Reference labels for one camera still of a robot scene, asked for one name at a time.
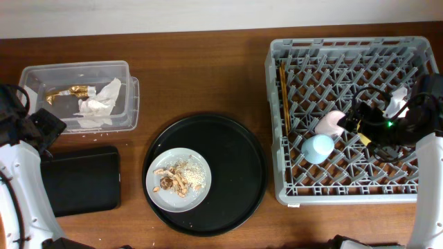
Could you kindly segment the gold coffee sachet wrapper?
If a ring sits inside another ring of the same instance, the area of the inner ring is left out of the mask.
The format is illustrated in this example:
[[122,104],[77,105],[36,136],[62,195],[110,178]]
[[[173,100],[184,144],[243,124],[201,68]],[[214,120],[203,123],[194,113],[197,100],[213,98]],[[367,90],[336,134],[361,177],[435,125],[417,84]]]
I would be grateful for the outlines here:
[[48,93],[45,101],[53,104],[57,96],[74,95],[77,98],[93,97],[96,95],[96,88],[94,86],[71,86],[67,90]]

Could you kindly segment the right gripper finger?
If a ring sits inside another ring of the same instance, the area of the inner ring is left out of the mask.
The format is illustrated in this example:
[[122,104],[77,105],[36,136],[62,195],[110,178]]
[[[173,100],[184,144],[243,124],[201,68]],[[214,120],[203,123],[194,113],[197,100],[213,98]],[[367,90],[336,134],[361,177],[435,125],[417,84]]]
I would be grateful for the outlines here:
[[377,145],[373,143],[368,137],[366,137],[362,133],[358,133],[360,141],[366,146],[366,148],[370,151],[374,151],[377,149]]
[[348,112],[337,122],[337,125],[344,128],[344,130],[347,132],[356,133],[358,131],[359,123],[359,114],[355,112]]

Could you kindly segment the yellow bowl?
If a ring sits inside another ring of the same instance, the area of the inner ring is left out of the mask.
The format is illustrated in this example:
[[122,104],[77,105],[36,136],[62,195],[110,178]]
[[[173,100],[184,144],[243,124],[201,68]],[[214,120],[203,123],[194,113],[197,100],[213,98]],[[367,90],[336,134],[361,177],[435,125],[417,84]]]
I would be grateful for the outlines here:
[[371,139],[368,138],[368,133],[370,132],[369,126],[364,123],[364,121],[360,120],[357,124],[357,135],[360,138],[360,141],[365,145],[368,146],[371,143]]

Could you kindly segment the blue cup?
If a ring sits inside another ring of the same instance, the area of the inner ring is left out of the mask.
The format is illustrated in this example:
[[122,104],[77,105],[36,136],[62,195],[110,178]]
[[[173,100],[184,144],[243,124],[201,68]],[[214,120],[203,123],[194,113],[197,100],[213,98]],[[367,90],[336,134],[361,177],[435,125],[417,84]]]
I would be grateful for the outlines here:
[[325,134],[315,135],[302,144],[301,153],[311,164],[324,162],[334,149],[334,141]]

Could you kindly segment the food scraps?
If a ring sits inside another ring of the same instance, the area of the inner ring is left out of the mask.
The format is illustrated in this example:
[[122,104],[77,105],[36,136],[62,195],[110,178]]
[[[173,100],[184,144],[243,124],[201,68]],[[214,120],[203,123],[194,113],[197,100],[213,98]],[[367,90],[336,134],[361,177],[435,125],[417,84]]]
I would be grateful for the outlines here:
[[153,192],[166,190],[184,198],[191,191],[200,192],[207,186],[205,169],[191,158],[178,159],[155,169],[153,174],[160,176],[160,183],[153,187]]

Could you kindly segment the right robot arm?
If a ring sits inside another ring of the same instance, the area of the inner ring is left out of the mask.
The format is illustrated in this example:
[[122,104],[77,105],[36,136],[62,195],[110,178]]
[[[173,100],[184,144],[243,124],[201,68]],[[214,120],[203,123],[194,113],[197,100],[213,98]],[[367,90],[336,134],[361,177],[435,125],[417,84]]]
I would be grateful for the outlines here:
[[352,108],[337,121],[347,131],[364,135],[367,148],[383,163],[397,163],[399,147],[412,147],[419,169],[413,232],[408,248],[442,247],[442,75],[421,77],[410,97],[381,95],[385,110],[352,99]]

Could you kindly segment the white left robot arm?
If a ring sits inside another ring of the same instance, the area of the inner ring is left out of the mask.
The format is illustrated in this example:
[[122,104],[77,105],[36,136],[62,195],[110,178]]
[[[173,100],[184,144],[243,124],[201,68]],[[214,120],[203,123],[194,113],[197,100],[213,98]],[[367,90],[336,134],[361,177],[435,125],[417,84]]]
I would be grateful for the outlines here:
[[58,224],[41,174],[41,155],[66,129],[45,109],[30,114],[17,85],[1,85],[1,220],[7,248],[84,248],[66,238]]

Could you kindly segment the pink cup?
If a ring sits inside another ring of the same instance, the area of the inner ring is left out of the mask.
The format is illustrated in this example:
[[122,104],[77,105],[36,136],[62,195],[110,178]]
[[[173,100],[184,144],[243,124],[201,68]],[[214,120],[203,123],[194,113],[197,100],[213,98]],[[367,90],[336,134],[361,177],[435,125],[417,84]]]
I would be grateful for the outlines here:
[[332,138],[341,136],[345,130],[338,125],[338,122],[343,117],[345,117],[345,114],[341,111],[330,111],[320,119],[314,129],[315,133],[327,135]]

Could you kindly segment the white tissue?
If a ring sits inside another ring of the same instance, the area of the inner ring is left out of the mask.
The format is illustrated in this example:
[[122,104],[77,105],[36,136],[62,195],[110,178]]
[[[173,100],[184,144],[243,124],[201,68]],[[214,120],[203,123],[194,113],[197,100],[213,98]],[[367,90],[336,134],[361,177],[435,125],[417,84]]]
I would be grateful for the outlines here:
[[99,93],[87,100],[79,100],[79,111],[76,116],[83,116],[78,123],[83,129],[98,128],[102,125],[112,125],[109,116],[116,105],[121,87],[121,81],[114,78]]

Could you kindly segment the grey plate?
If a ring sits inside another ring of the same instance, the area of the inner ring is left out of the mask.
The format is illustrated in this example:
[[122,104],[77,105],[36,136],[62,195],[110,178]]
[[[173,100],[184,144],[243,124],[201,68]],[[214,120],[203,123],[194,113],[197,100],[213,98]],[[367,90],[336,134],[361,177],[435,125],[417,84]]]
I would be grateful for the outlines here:
[[[184,198],[177,196],[173,192],[160,190],[153,192],[153,187],[160,183],[160,176],[154,175],[153,171],[160,167],[165,167],[178,159],[193,159],[194,162],[200,163],[207,173],[207,186],[200,192],[191,191],[189,195]],[[146,173],[145,186],[147,188],[148,196],[154,204],[162,210],[168,212],[186,212],[197,207],[208,195],[212,182],[212,174],[207,161],[203,156],[197,152],[186,148],[169,149],[159,156],[157,156],[151,163],[148,164],[148,171]]]

